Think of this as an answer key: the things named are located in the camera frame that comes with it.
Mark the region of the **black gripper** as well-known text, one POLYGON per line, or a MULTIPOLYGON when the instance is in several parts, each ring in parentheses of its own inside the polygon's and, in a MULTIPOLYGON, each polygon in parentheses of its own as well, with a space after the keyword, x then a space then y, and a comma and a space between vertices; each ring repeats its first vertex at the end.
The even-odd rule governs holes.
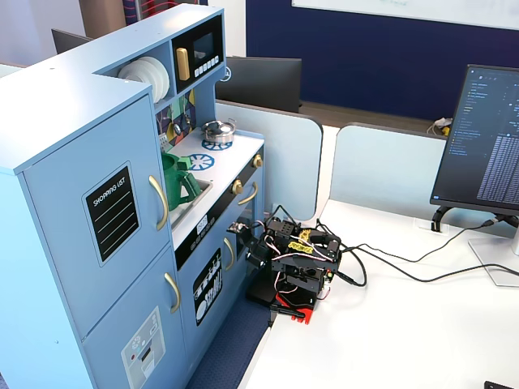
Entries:
POLYGON ((254 221, 251 224, 245 224, 243 222, 235 221, 230 227, 228 232, 236 235, 236 247, 238 253, 241 254, 245 250, 248 250, 247 261, 257 269, 264 266, 265 260, 261 255, 258 256, 254 253, 259 251, 259 238, 255 235, 255 230, 261 228, 261 232, 265 230, 265 225, 262 221, 254 221))

